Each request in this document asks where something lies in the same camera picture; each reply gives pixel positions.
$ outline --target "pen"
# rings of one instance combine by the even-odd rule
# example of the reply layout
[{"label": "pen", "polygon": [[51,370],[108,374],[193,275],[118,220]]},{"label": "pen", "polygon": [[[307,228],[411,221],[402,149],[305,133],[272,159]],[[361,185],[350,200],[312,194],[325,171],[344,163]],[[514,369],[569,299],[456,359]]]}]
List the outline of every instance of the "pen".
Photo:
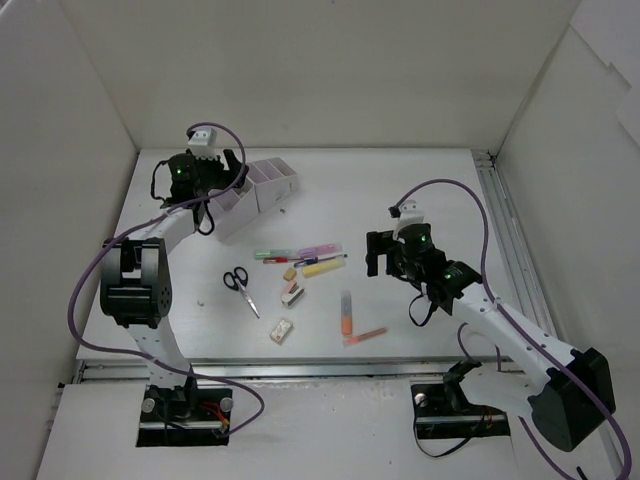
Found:
[{"label": "pen", "polygon": [[326,262],[327,260],[333,260],[334,258],[347,258],[347,256],[348,255],[346,253],[341,253],[340,255],[334,255],[333,257],[321,258],[318,260],[318,263]]},{"label": "pen", "polygon": [[318,257],[315,258],[303,258],[299,262],[293,264],[294,267],[302,267],[303,265],[313,265],[314,263],[318,263]]},{"label": "pen", "polygon": [[295,262],[300,260],[299,258],[289,258],[289,257],[268,257],[262,260],[262,263],[288,263]]},{"label": "pen", "polygon": [[347,258],[347,254],[346,253],[342,253],[340,255],[334,255],[333,257],[327,257],[327,258],[318,258],[318,257],[303,258],[299,262],[294,263],[293,266],[296,267],[296,268],[297,267],[303,267],[305,265],[313,265],[315,263],[321,263],[321,262],[326,262],[327,260],[333,260],[334,258]]}]

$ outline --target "orange pen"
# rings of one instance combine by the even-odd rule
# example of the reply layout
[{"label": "orange pen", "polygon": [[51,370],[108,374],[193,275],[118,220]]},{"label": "orange pen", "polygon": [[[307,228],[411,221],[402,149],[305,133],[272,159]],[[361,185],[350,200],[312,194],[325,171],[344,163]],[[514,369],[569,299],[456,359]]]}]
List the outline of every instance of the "orange pen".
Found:
[{"label": "orange pen", "polygon": [[349,290],[342,291],[340,308],[342,313],[342,336],[350,337],[353,334],[353,317],[351,315],[351,292]]}]

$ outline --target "blue pen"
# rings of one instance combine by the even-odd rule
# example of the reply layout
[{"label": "blue pen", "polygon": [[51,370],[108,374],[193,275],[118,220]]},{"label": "blue pen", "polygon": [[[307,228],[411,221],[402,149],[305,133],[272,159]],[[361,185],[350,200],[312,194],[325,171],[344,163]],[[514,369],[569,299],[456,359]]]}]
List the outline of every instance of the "blue pen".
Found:
[{"label": "blue pen", "polygon": [[327,257],[327,258],[318,258],[318,257],[305,258],[304,260],[300,260],[299,262],[294,263],[293,266],[295,268],[298,268],[304,265],[313,265],[314,263],[326,262],[327,260],[333,260],[334,258],[347,258],[347,254],[342,253],[340,255],[334,255],[333,257]]},{"label": "blue pen", "polygon": [[293,264],[295,268],[302,267],[304,265],[313,265],[314,263],[318,263],[318,257],[314,258],[305,258],[304,260],[300,260]]}]

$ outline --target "scissors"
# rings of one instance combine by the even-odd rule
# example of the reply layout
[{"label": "scissors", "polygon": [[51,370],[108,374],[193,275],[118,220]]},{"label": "scissors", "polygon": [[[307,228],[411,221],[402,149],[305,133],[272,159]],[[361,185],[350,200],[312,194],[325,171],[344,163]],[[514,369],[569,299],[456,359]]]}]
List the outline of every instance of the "scissors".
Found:
[{"label": "scissors", "polygon": [[233,272],[224,272],[222,280],[227,288],[240,292],[242,294],[242,298],[245,299],[251,307],[251,310],[253,310],[253,313],[256,314],[256,317],[260,318],[256,304],[253,303],[253,299],[249,296],[249,293],[245,288],[247,283],[249,283],[249,274],[247,271],[242,267],[236,267],[233,269]]}]

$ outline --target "eraser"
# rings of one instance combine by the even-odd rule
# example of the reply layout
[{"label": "eraser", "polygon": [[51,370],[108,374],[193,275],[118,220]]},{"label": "eraser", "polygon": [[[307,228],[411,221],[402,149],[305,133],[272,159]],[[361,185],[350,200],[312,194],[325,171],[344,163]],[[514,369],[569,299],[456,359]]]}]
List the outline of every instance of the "eraser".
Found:
[{"label": "eraser", "polygon": [[290,282],[291,280],[296,278],[297,273],[298,272],[296,272],[295,268],[288,268],[287,271],[284,272],[284,275],[282,276],[282,278],[284,278],[287,282]]},{"label": "eraser", "polygon": [[282,304],[285,307],[291,308],[303,294],[304,288],[298,285],[298,282],[296,282],[295,280],[291,280],[284,288],[280,299],[282,300]]},{"label": "eraser", "polygon": [[300,258],[317,257],[319,255],[328,255],[342,251],[342,245],[339,243],[328,243],[326,245],[318,245],[316,247],[301,248],[298,250]]},{"label": "eraser", "polygon": [[263,260],[269,257],[295,257],[297,252],[292,248],[258,248],[253,251],[253,258]]},{"label": "eraser", "polygon": [[276,342],[278,345],[282,345],[282,342],[284,342],[284,338],[292,328],[293,323],[283,318],[282,320],[280,320],[278,325],[276,325],[276,328],[273,329],[273,332],[271,332],[271,335],[269,336],[271,337],[271,340]]}]

